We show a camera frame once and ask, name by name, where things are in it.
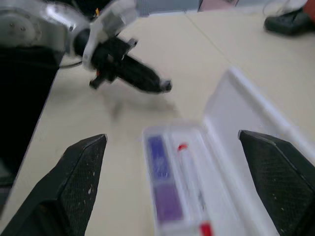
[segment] red cap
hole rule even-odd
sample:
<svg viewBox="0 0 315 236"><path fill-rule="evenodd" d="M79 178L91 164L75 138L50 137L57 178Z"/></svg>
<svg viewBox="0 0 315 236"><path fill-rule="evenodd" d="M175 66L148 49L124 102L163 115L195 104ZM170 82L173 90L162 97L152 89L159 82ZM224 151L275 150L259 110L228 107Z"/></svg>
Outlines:
<svg viewBox="0 0 315 236"><path fill-rule="evenodd" d="M186 143L182 143L178 146L177 151L183 150L183 149L187 149L188 148L188 144Z"/></svg>
<svg viewBox="0 0 315 236"><path fill-rule="evenodd" d="M203 223L199 227L200 227L200 231L201 231L202 236L213 236L210 223L208 223L208 222Z"/></svg>

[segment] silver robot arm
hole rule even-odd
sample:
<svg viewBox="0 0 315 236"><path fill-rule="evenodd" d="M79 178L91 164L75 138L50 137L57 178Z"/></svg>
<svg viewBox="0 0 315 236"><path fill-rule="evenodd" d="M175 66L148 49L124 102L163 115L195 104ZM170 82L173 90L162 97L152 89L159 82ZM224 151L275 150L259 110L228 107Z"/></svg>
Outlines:
<svg viewBox="0 0 315 236"><path fill-rule="evenodd" d="M93 70L91 59L98 44L118 34L136 17L133 0L114 1L92 22L77 10L61 3L1 0L0 46L44 46L74 57L75 38L83 30L90 30L82 61L87 70Z"/></svg>

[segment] beige table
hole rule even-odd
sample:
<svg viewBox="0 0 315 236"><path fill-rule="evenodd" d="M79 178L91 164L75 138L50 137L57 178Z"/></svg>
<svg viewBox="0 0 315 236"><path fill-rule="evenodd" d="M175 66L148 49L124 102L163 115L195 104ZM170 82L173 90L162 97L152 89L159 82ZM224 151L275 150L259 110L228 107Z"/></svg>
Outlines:
<svg viewBox="0 0 315 236"><path fill-rule="evenodd" d="M93 73L81 67L59 71L0 229L69 145L106 133L108 144L86 235L153 235L141 131L176 119L201 121L207 99L231 64L315 141L315 37L274 36L263 32L262 23L260 15L235 12L138 20L122 35L137 37L132 53L172 79L169 94L142 94L120 81L93 91L88 86Z"/></svg>

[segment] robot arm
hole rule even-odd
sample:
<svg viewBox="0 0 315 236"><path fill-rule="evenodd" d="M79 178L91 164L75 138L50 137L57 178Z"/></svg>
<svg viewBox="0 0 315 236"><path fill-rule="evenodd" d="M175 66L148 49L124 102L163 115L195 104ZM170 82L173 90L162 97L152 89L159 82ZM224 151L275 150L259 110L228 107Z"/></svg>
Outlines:
<svg viewBox="0 0 315 236"><path fill-rule="evenodd" d="M82 57L87 70L97 70L93 88L120 77L132 86L151 93L171 90L150 68L127 56L136 41L116 37L134 22L137 11L133 0L110 3L90 22L80 12L61 3L42 0L0 1L0 45L7 48L47 47Z"/></svg>

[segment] white marker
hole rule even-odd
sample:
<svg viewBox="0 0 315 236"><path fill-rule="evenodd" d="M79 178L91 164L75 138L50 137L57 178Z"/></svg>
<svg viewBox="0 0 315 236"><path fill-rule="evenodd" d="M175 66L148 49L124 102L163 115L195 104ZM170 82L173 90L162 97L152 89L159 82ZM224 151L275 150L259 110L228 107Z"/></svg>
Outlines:
<svg viewBox="0 0 315 236"><path fill-rule="evenodd" d="M200 219L206 219L206 205L203 199L201 188L198 181L198 174L193 162L188 145L183 143L178 146L179 163L185 178L189 198L193 202L194 211Z"/></svg>

